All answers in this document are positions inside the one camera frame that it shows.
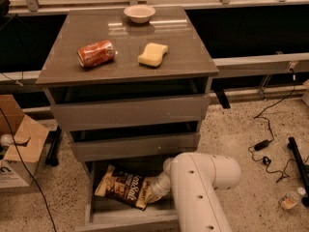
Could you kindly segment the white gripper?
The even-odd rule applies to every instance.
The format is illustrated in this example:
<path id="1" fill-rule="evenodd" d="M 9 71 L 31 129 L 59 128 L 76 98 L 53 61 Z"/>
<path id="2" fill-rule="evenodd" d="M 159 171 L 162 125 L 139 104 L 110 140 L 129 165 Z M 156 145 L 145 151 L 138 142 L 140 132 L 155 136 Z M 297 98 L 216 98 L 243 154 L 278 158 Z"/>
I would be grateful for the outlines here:
<path id="1" fill-rule="evenodd" d="M 154 178 L 151 184 L 153 194 L 165 196 L 171 190 L 171 163 L 173 158 L 166 159 L 162 172 Z"/>

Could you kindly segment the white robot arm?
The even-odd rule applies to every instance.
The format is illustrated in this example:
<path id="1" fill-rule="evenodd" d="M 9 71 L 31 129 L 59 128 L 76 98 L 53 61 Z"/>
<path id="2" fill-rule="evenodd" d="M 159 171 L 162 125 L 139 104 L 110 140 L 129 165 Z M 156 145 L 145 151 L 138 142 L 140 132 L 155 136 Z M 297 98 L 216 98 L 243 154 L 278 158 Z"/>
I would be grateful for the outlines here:
<path id="1" fill-rule="evenodd" d="M 215 192 L 235 188 L 240 176 L 233 158 L 182 153 L 163 163 L 151 190 L 159 196 L 172 193 L 181 232 L 233 232 Z"/>

